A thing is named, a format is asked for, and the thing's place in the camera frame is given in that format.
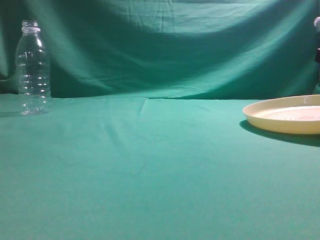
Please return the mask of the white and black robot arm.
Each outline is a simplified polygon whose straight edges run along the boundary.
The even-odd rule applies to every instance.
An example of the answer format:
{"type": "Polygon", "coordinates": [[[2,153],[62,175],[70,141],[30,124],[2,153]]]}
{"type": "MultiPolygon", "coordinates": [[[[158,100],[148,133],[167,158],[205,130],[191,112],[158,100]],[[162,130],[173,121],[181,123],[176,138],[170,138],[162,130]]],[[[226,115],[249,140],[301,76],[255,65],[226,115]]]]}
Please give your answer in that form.
{"type": "Polygon", "coordinates": [[[315,61],[319,64],[320,63],[320,17],[316,17],[314,20],[314,27],[316,30],[316,54],[315,54],[315,61]]]}

